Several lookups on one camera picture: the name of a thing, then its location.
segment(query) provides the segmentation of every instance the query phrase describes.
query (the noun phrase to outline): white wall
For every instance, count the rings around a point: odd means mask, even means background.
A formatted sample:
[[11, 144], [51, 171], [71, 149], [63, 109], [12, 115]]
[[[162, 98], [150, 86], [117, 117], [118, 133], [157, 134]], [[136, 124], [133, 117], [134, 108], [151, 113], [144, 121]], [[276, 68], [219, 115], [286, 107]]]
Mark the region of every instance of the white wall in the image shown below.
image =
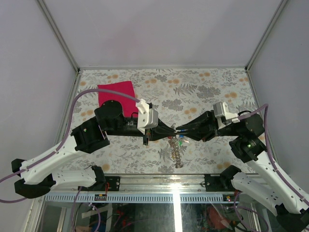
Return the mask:
[[290, 1], [251, 68], [280, 165], [309, 191], [309, 1]]
[[244, 66], [281, 0], [45, 0], [81, 67]]
[[[0, 1], [0, 178], [11, 161], [37, 156], [55, 141], [74, 71], [34, 0]], [[17, 177], [0, 198], [19, 199]], [[20, 232], [31, 200], [0, 203], [0, 231]]]

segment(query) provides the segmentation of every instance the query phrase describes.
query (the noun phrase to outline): floral pattern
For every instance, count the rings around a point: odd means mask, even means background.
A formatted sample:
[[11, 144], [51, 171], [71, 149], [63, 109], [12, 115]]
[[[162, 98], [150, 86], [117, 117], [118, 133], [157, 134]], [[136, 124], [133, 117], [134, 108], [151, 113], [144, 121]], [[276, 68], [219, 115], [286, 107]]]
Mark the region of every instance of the floral pattern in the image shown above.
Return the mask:
[[[216, 102], [228, 103], [231, 112], [254, 110], [255, 103], [244, 69], [153, 69], [84, 70], [78, 93], [97, 85], [132, 81], [137, 98], [152, 102], [159, 118], [168, 126], [188, 123]], [[71, 128], [94, 116], [98, 94], [89, 93], [76, 103]], [[109, 136], [111, 144], [93, 154], [79, 157], [64, 166], [79, 170], [89, 165], [101, 166], [110, 174], [214, 174], [230, 164], [246, 173], [253, 170], [231, 152], [231, 137], [180, 146], [183, 167], [176, 169], [168, 139], [142, 145], [140, 137]]]

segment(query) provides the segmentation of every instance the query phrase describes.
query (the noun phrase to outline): pink square fabric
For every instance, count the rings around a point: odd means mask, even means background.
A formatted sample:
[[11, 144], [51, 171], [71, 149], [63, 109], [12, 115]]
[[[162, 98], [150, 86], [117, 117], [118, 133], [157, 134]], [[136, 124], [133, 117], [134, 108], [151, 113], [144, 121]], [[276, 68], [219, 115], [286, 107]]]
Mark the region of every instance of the pink square fabric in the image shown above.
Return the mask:
[[[131, 81], [123, 81], [118, 82], [115, 84], [109, 84], [109, 85], [98, 85], [99, 89], [109, 89], [121, 93], [125, 93], [127, 95], [130, 95], [132, 97], [135, 97], [134, 88]], [[125, 98], [123, 96], [119, 96], [116, 94], [111, 93], [98, 93], [98, 104], [101, 106], [104, 102], [108, 100], [115, 100], [121, 103], [124, 116], [125, 117], [131, 117], [133, 112], [138, 112], [138, 109], [135, 106], [135, 101], [132, 101], [128, 98]]]

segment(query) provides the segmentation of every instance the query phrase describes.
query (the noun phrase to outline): table surface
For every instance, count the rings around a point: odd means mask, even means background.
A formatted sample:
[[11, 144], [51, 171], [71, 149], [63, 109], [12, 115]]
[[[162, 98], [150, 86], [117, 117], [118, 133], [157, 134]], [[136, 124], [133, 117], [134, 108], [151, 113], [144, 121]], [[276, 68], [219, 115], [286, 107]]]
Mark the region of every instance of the table surface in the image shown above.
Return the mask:
[[[152, 102], [168, 126], [185, 124], [212, 110], [216, 102], [227, 102], [230, 112], [255, 109], [248, 77], [241, 68], [83, 70], [78, 93], [127, 80], [132, 81], [136, 98]], [[97, 93], [82, 96], [75, 105], [71, 128], [93, 117], [98, 107]], [[144, 146], [141, 137], [109, 136], [111, 145], [79, 157], [63, 169], [97, 165], [108, 174], [215, 174], [233, 164], [253, 173], [231, 152], [228, 142], [233, 139], [218, 137], [205, 143], [188, 139], [180, 147], [183, 167], [176, 169], [168, 139]]]

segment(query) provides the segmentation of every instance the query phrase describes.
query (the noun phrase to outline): floral tablecloth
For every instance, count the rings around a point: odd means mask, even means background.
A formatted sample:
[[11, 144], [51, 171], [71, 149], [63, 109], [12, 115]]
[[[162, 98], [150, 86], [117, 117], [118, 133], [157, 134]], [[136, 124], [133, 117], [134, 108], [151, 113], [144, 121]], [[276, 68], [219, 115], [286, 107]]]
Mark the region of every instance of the floral tablecloth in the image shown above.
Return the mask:
[[[243, 69], [145, 69], [84, 70], [78, 93], [97, 85], [130, 80], [137, 98], [152, 102], [159, 118], [168, 126], [185, 124], [216, 102], [228, 103], [230, 112], [255, 109], [253, 94]], [[98, 94], [82, 96], [74, 110], [71, 128], [94, 116]], [[64, 166], [67, 170], [89, 165], [102, 166], [111, 174], [214, 174], [230, 164], [246, 173], [253, 170], [238, 160], [230, 150], [232, 137], [218, 137], [208, 142], [180, 146], [183, 167], [176, 169], [168, 139], [142, 145], [140, 137], [109, 136], [111, 145], [93, 154], [77, 158]]]

